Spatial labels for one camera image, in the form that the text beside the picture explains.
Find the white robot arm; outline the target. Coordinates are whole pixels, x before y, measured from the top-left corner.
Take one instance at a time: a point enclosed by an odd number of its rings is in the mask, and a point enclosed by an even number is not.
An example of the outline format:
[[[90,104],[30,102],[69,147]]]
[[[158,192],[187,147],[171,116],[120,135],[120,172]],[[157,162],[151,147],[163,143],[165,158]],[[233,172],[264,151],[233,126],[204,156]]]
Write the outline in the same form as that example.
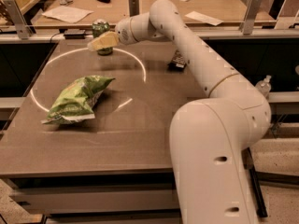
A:
[[[267,99],[196,35],[169,0],[120,21],[91,50],[167,38],[205,98],[182,106],[170,125],[170,154],[183,224],[259,224],[242,152],[270,126]]]

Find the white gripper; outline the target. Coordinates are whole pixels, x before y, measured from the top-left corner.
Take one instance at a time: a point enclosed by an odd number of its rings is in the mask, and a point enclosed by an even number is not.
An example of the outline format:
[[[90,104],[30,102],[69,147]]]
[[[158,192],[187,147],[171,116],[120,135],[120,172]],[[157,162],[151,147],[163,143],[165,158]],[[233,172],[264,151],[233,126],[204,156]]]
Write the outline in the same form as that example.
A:
[[[124,45],[134,44],[137,40],[131,29],[131,18],[119,21],[115,26],[115,32],[105,32],[88,43],[90,51],[112,48],[118,45],[119,40]]]

